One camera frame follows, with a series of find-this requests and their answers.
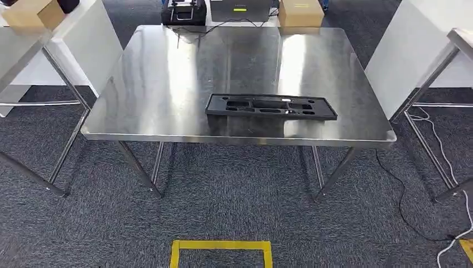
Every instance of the gray carpet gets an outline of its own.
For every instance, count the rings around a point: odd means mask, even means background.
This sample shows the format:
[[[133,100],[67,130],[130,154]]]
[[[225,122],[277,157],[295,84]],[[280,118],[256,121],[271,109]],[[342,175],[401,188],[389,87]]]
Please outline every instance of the gray carpet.
[[[122,45],[137,25],[160,23],[155,1],[104,2]],[[366,64],[397,4],[333,0],[325,23],[344,28]],[[80,90],[90,96],[87,88]],[[440,93],[460,99],[471,94],[469,89]],[[23,101],[71,97],[64,88],[34,87]],[[473,114],[428,111],[458,179],[471,176]],[[15,108],[0,120],[0,150],[49,175],[80,114],[80,107]],[[429,125],[419,125],[436,146]],[[432,238],[467,229],[464,199],[430,202],[446,187],[407,122],[394,127],[399,141],[381,150],[380,158],[407,187],[402,207],[409,222]],[[129,144],[151,172],[157,144]],[[320,148],[326,177],[346,150]],[[67,198],[0,164],[0,266],[168,266],[176,239],[269,240],[276,266],[435,266],[437,252],[448,242],[425,241],[404,224],[397,209],[400,184],[379,167],[374,153],[364,150],[315,203],[318,183],[309,147],[166,144],[158,181],[166,195],[156,199],[112,143],[79,137],[56,181],[70,191]],[[182,250],[180,261],[263,265],[258,251]],[[472,266],[458,245],[442,263]]]

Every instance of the yellow floor tape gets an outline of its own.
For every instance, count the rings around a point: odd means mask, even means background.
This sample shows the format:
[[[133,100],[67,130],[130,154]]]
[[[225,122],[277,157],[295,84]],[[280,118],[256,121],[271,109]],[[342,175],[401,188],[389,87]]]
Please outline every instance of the yellow floor tape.
[[[262,250],[264,267],[273,267],[271,242],[269,241],[174,240],[172,242],[170,268],[179,266],[179,250]]]
[[[466,255],[470,259],[471,263],[473,263],[473,240],[460,240],[461,247],[465,251]]]

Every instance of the black case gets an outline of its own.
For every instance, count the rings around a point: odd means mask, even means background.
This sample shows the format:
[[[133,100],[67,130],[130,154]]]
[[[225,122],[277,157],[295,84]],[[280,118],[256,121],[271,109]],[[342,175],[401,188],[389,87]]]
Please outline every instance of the black case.
[[[169,1],[166,2],[162,6],[161,10],[161,21],[163,25],[191,25],[191,26],[205,26],[205,19],[207,17],[207,5],[205,4],[205,0],[196,0],[196,4],[194,6],[194,12],[192,14],[191,20],[177,20],[176,16],[178,16],[179,10],[183,10],[182,7],[177,7],[172,12],[173,7],[169,7]]]
[[[2,1],[2,3],[5,4],[5,6],[9,7],[9,6],[13,5],[18,0],[0,0],[0,1]]]
[[[325,98],[269,94],[212,94],[207,115],[258,116],[285,119],[337,120]]]
[[[71,13],[78,5],[79,0],[57,0],[65,14]]]

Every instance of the reflective tabletop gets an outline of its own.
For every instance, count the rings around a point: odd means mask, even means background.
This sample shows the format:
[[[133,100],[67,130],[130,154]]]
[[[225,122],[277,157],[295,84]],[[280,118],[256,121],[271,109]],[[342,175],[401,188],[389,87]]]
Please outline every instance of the reflective tabletop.
[[[28,65],[49,37],[46,31],[19,35],[10,27],[0,27],[0,91]]]
[[[205,27],[187,27],[203,32]],[[208,117],[211,93],[324,97],[336,121]],[[344,31],[139,26],[81,129],[90,140],[388,147],[396,141]]]

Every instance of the white panel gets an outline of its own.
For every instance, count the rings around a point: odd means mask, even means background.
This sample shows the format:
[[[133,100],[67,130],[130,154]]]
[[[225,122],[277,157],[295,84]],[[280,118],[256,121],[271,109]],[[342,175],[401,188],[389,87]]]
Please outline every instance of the white panel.
[[[464,87],[473,87],[473,61],[465,54],[459,53],[447,69],[433,82],[431,88]]]
[[[64,33],[62,40],[98,96],[123,53],[101,0],[90,6],[74,28]]]
[[[466,15],[463,9],[469,8],[471,3],[471,0],[401,2],[365,69],[388,118],[438,65],[449,44],[449,30],[473,22],[471,16],[463,17]],[[471,75],[465,75],[471,70],[470,67],[458,71],[465,66],[461,58],[455,60],[455,64],[458,66],[450,67],[433,86],[471,86]]]

